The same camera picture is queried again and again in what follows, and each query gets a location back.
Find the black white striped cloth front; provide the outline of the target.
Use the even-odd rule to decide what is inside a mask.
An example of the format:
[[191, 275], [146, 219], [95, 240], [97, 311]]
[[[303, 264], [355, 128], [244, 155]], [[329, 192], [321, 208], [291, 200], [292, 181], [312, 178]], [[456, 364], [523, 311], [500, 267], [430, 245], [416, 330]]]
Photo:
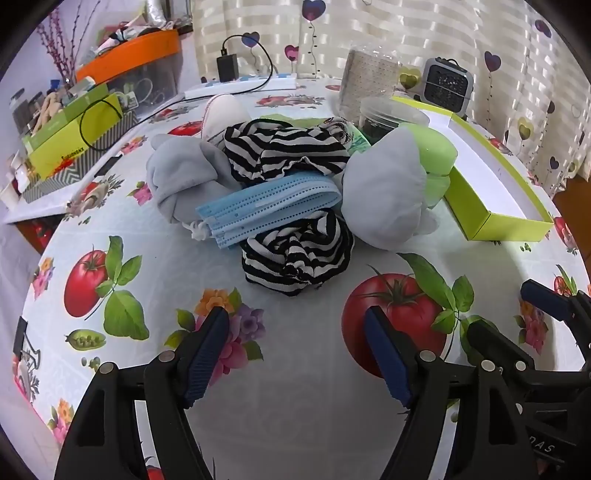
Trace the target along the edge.
[[353, 233], [332, 209], [315, 211], [239, 243], [245, 279], [287, 296], [320, 288], [344, 273], [353, 246]]

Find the black white striped cloth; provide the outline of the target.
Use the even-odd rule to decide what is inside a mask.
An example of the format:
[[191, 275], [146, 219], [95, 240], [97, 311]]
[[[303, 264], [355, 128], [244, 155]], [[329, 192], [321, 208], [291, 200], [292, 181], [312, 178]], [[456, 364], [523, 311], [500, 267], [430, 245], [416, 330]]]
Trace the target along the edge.
[[259, 118], [226, 128], [218, 147], [232, 177], [253, 186], [301, 172], [335, 176], [345, 169], [352, 143], [348, 123], [339, 118], [305, 128]]
[[353, 233], [332, 209], [315, 211], [239, 243], [245, 279], [287, 296], [320, 288], [344, 273], [353, 246]]

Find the blue surgical face mask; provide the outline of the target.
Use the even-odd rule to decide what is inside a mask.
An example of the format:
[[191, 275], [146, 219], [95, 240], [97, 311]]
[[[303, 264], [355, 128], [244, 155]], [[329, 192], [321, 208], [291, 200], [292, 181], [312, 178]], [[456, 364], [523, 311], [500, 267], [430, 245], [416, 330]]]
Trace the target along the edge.
[[212, 239], [223, 249], [334, 207], [341, 200], [341, 191], [331, 178], [296, 173], [207, 202], [197, 207], [197, 220], [183, 227], [192, 239]]

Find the white bandage cloth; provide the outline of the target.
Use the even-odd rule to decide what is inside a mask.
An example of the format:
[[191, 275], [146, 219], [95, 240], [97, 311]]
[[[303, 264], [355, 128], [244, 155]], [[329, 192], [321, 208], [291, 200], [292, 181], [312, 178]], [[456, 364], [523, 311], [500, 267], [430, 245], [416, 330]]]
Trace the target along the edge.
[[226, 128], [249, 122], [251, 118], [245, 106], [235, 95], [215, 95], [205, 105], [201, 139], [209, 141], [223, 133]]

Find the black binder clip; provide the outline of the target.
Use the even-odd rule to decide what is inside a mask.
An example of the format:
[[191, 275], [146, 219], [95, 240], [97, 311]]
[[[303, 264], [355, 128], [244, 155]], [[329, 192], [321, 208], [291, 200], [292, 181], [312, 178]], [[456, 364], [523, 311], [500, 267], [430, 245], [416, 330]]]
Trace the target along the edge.
[[27, 322], [23, 317], [20, 317], [17, 323], [16, 333], [13, 344], [13, 355], [20, 360], [22, 357], [23, 346], [26, 336]]

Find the green lid plastic jar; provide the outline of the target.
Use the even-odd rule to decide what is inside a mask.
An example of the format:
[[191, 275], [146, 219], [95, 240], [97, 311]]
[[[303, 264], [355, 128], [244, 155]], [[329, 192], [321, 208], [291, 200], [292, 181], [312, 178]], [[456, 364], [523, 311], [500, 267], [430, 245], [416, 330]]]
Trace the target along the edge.
[[442, 133], [423, 125], [404, 123], [419, 149], [420, 162], [427, 174], [425, 201], [433, 209], [451, 185], [451, 171], [458, 156], [454, 144]]

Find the small grey space heater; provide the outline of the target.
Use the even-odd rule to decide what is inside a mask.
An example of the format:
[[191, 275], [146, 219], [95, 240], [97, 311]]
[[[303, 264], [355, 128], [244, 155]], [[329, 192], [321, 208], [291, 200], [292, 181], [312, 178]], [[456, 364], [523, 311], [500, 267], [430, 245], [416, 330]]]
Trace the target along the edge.
[[463, 119], [467, 118], [474, 78], [455, 59], [428, 59], [420, 85], [419, 97], [423, 103], [444, 108]]

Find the zigzag pattern tray box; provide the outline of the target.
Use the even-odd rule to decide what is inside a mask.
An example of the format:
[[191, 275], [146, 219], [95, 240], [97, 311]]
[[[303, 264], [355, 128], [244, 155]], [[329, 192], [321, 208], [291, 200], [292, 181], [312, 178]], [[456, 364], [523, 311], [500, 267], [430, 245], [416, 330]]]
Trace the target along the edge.
[[74, 156], [71, 160], [66, 160], [65, 166], [47, 179], [35, 180], [22, 194], [24, 201], [32, 203], [50, 193], [81, 181], [101, 156], [137, 123], [137, 117], [133, 112], [126, 113], [118, 123], [94, 142], [95, 150], [86, 148], [81, 154]]

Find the tall clear plastic bottle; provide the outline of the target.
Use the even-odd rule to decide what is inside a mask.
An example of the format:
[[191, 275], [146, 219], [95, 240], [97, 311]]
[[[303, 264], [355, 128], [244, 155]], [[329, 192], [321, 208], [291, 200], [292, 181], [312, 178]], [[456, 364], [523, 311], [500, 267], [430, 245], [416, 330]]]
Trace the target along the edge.
[[382, 45], [360, 44], [349, 49], [339, 89], [339, 116], [356, 123], [363, 99], [392, 96], [401, 66], [397, 52]]

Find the yellow green cardboard box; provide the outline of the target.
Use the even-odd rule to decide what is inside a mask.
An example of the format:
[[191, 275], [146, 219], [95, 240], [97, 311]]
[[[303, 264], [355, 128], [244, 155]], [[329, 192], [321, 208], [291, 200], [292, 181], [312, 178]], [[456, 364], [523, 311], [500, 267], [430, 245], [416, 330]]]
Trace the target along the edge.
[[122, 118], [122, 109], [115, 94], [105, 97], [44, 140], [36, 140], [42, 131], [23, 139], [33, 170], [43, 180], [55, 174], [65, 161], [85, 153]]

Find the green flat box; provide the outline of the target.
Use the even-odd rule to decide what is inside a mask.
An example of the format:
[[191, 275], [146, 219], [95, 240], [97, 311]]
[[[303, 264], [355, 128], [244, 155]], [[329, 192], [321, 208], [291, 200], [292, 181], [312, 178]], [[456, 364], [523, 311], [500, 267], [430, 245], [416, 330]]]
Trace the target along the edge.
[[23, 137], [27, 153], [31, 154], [38, 149], [51, 136], [81, 115], [90, 104], [105, 98], [107, 94], [107, 85], [100, 84], [72, 99], [67, 105], [61, 103], [56, 92], [48, 94], [31, 133]]

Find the white power strip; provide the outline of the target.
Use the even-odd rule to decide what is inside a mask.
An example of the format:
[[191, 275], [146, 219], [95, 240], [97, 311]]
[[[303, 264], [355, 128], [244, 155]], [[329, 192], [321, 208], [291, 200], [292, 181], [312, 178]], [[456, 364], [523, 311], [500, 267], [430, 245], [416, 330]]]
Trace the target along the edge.
[[208, 81], [183, 93], [185, 100], [202, 99], [215, 95], [243, 94], [257, 91], [294, 90], [297, 88], [296, 74], [263, 76], [242, 76], [229, 82]]

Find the orange lid storage bin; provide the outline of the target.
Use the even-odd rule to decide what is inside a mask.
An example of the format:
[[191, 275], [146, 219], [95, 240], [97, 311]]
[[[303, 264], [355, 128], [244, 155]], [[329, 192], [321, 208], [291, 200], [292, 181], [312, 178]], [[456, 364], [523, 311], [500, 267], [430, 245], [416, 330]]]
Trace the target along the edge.
[[106, 85], [125, 110], [144, 118], [177, 95], [180, 60], [178, 33], [150, 29], [79, 67], [76, 79]]

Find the black power adapter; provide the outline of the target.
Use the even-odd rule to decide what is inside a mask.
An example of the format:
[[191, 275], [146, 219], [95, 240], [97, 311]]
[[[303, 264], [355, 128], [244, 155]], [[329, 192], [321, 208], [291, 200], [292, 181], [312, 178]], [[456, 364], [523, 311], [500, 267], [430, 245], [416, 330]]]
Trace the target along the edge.
[[238, 57], [228, 53], [225, 48], [221, 49], [221, 55], [216, 59], [218, 78], [221, 83], [228, 83], [238, 80]]

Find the purple flower branches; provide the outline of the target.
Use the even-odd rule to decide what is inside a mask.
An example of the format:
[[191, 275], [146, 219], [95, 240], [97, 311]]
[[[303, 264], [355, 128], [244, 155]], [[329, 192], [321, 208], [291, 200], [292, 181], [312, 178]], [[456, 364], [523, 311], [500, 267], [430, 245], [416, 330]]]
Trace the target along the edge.
[[82, 21], [82, 8], [86, 4], [87, 1], [77, 2], [70, 34], [66, 33], [59, 6], [56, 6], [35, 29], [41, 45], [50, 56], [63, 84], [67, 86], [74, 84], [76, 62], [101, 1], [90, 1], [91, 9], [85, 21]]

